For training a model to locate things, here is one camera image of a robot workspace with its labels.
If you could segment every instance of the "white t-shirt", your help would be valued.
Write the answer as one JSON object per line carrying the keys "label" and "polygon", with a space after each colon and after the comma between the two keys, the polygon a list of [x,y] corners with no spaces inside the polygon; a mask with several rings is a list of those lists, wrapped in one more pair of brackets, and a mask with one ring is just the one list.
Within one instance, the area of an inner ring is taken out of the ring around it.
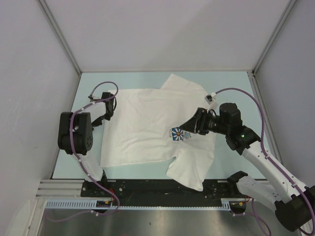
{"label": "white t-shirt", "polygon": [[[209,108],[204,99],[206,91],[192,82],[189,86],[185,81],[171,75],[161,89],[118,92],[114,116],[105,123],[101,167],[176,157],[167,175],[202,191],[202,182],[214,159],[215,134],[201,136],[179,129],[198,107]],[[178,83],[185,86],[184,91],[170,90],[174,84],[181,90]]]}

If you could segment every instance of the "light blue table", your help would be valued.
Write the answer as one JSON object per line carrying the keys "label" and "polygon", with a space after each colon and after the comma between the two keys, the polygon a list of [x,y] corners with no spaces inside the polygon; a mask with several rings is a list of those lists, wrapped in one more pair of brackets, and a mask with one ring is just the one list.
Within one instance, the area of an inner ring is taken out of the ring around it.
{"label": "light blue table", "polygon": [[[100,82],[113,81],[117,83],[119,89],[159,89],[170,74],[170,72],[83,73],[72,110],[78,110],[86,105],[89,102],[88,95]],[[252,94],[246,72],[174,72],[174,74],[200,84],[208,93],[226,87],[236,87]],[[95,91],[94,95],[100,97],[103,91],[113,88],[113,85],[100,86]],[[224,102],[236,103],[242,113],[243,124],[253,129],[257,134],[260,134],[260,116],[256,105],[250,98],[237,91],[226,91],[220,93],[217,96],[217,100],[220,104]],[[99,160],[103,130],[104,126],[100,126],[93,132],[94,143],[91,151],[94,152]],[[165,173],[171,162],[172,160],[104,169],[108,178],[169,179]],[[215,159],[206,178],[227,178],[237,171],[244,171],[253,178],[265,178],[249,161],[239,156],[237,152],[229,149],[223,135],[217,135]],[[53,178],[83,179],[84,174],[77,162],[61,150]]]}

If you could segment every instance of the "purple cable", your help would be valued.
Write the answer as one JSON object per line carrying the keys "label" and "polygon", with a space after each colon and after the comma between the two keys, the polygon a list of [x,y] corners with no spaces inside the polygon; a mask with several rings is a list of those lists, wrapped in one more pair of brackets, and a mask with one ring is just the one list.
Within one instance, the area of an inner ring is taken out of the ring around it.
{"label": "purple cable", "polygon": [[[256,105],[257,105],[257,107],[259,109],[259,112],[260,112],[260,116],[261,116],[261,142],[260,142],[260,146],[261,146],[261,150],[264,153],[264,155],[268,156],[268,153],[266,152],[266,149],[265,149],[265,146],[264,146],[265,115],[264,115],[264,112],[263,112],[260,104],[258,103],[258,101],[251,94],[249,94],[248,92],[246,92],[246,91],[244,91],[242,89],[239,89],[239,88],[224,88],[224,89],[221,89],[221,90],[217,91],[216,94],[218,94],[220,92],[223,92],[223,91],[227,91],[227,90],[236,90],[236,91],[242,92],[242,93],[246,94],[247,96],[249,96],[256,103]],[[315,235],[315,227],[314,227],[315,226],[315,214],[314,214],[314,211],[313,211],[313,208],[311,206],[310,201],[307,199],[307,197],[305,196],[305,194],[303,193],[301,188],[298,185],[295,185],[294,180],[273,159],[271,159],[270,156],[268,156],[267,159],[289,180],[289,182],[292,184],[292,186],[294,188],[296,188],[296,190],[301,194],[302,198],[306,202],[306,204],[307,204],[307,206],[308,206],[308,208],[309,208],[309,210],[311,212],[312,223],[313,223],[313,230],[310,233],[305,232],[301,228],[299,228],[299,230],[302,233],[304,233],[304,234],[306,234],[308,236],[314,236]]]}
{"label": "purple cable", "polygon": [[[264,233],[266,236],[272,236],[272,235],[271,235],[270,227],[267,225],[267,223],[266,223],[262,218],[260,218],[260,217],[259,217],[258,215],[256,215],[255,213],[246,212],[246,213],[244,213],[244,214],[242,214],[242,213],[240,213],[240,214],[235,214],[235,213],[232,211],[232,209],[231,209],[231,213],[233,214],[233,216],[245,216],[245,215],[254,216],[254,217],[256,218],[256,221],[257,221],[257,223],[258,223],[260,229],[263,231],[263,233]],[[263,228],[263,226],[261,225],[260,222],[262,222],[262,223],[266,226],[266,228],[268,229],[268,232],[269,232],[269,233],[266,233],[266,232],[265,232],[265,230],[264,230],[264,228]]]}
{"label": "purple cable", "polygon": [[[80,166],[81,166],[83,172],[90,178],[90,180],[91,180],[96,186],[98,186],[100,189],[104,190],[105,192],[111,194],[111,195],[117,200],[117,207],[116,207],[112,212],[110,212],[110,213],[100,213],[100,212],[97,212],[96,214],[97,214],[97,215],[111,215],[111,214],[114,214],[116,211],[118,211],[118,208],[120,207],[120,201],[119,201],[118,197],[117,197],[114,193],[112,193],[111,191],[109,191],[108,189],[104,188],[104,187],[103,187],[102,185],[100,185],[94,178],[92,178],[92,177],[90,176],[90,174],[89,174],[88,171],[85,169],[85,167],[84,167],[84,165],[82,164],[82,162],[80,161],[81,158],[80,158],[79,155],[76,153],[75,148],[74,148],[74,142],[73,142],[73,121],[74,121],[74,117],[75,117],[79,112],[84,111],[86,108],[88,108],[88,107],[90,107],[90,106],[92,106],[92,105],[94,105],[94,104],[96,104],[96,103],[99,103],[99,102],[106,102],[106,101],[108,101],[108,100],[114,98],[114,97],[117,95],[117,93],[118,93],[118,86],[117,86],[117,84],[114,83],[114,82],[111,82],[111,81],[106,81],[106,82],[102,82],[102,83],[98,84],[98,85],[92,90],[90,96],[93,95],[94,91],[96,90],[96,88],[97,88],[98,86],[103,85],[103,84],[113,84],[113,85],[115,85],[115,86],[116,86],[116,89],[117,89],[117,90],[116,90],[116,93],[115,93],[113,96],[111,96],[111,97],[108,97],[108,98],[105,98],[105,99],[100,99],[100,100],[97,100],[97,101],[93,101],[93,102],[89,103],[88,105],[85,105],[85,106],[84,106],[83,108],[81,108],[80,110],[75,111],[75,112],[73,113],[73,115],[71,116],[71,119],[70,119],[70,129],[69,129],[69,130],[70,130],[70,144],[71,144],[71,149],[72,149],[73,155],[79,160],[79,164],[80,164]],[[47,218],[48,220],[52,221],[52,222],[63,222],[63,221],[67,221],[67,220],[69,220],[69,219],[72,219],[73,217],[75,217],[75,216],[77,216],[77,215],[81,215],[81,214],[88,213],[88,212],[91,212],[91,210],[81,211],[81,212],[76,213],[76,214],[74,214],[74,215],[72,215],[72,216],[69,216],[69,217],[67,217],[67,218],[65,218],[65,219],[60,219],[60,220],[51,219],[51,218],[48,217],[48,215],[46,215],[46,218]]]}

